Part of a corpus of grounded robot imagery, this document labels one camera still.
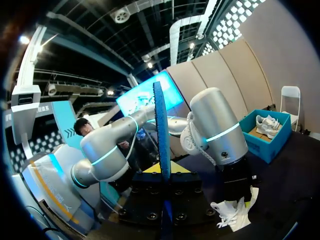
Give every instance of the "blue box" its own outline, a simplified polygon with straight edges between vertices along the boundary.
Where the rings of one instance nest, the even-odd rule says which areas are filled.
[[[282,125],[280,131],[270,142],[248,134],[254,127],[256,127],[257,115],[260,115],[263,118],[266,118],[268,115],[270,115],[271,117],[278,119],[278,122]],[[272,159],[275,158],[281,148],[285,145],[292,131],[290,114],[277,111],[259,109],[253,110],[248,116],[242,119],[239,124],[244,134],[246,143],[248,144],[249,151],[266,161],[268,164],[272,161]]]

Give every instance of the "table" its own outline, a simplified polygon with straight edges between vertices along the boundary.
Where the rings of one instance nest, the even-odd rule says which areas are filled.
[[[248,215],[251,224],[222,239],[283,239],[319,193],[319,155],[320,141],[297,132],[292,132],[270,164],[248,152],[252,175],[261,181],[255,186],[259,194]],[[188,156],[177,163],[199,173],[209,202],[222,201],[222,183],[208,159]]]

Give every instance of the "chair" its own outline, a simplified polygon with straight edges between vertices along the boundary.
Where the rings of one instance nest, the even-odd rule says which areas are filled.
[[[289,97],[289,98],[296,98],[299,99],[299,108],[298,108],[298,115],[293,115],[289,112],[282,111],[282,100],[283,96]],[[299,114],[300,114],[300,101],[301,101],[301,93],[300,93],[300,88],[297,86],[283,86],[281,89],[281,105],[280,105],[280,112],[285,113],[285,114],[290,114],[291,118],[291,125],[296,124],[295,130],[297,131],[298,127],[298,121],[299,121]]]

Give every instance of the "man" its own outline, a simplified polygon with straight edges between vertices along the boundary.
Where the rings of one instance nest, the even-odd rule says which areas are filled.
[[[79,118],[74,126],[74,131],[76,134],[80,135],[80,136],[86,136],[87,134],[91,133],[93,130],[95,130],[90,122],[85,119],[85,118]],[[123,141],[123,142],[120,142],[118,143],[118,145],[123,149],[123,150],[127,150],[129,149],[129,142],[128,141]]]
[[[90,122],[85,118],[79,118],[75,122],[73,128],[74,128],[74,131],[76,134],[83,136],[83,137],[86,136],[87,134],[91,133],[93,130],[95,130],[92,127],[92,125],[90,124]],[[129,153],[129,149],[130,149],[129,142],[122,141],[122,142],[118,143],[117,145],[120,147],[120,151],[122,152],[122,154],[126,157],[127,154]],[[131,155],[128,159],[128,163],[134,172],[137,172],[140,170],[140,168],[137,164],[137,156],[136,156],[134,149],[131,152]]]

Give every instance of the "display screen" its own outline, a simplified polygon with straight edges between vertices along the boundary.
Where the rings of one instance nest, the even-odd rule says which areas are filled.
[[[169,74],[166,71],[162,71],[116,99],[124,116],[133,114],[142,106],[155,104],[155,82],[160,82],[161,84],[166,110],[184,101]]]

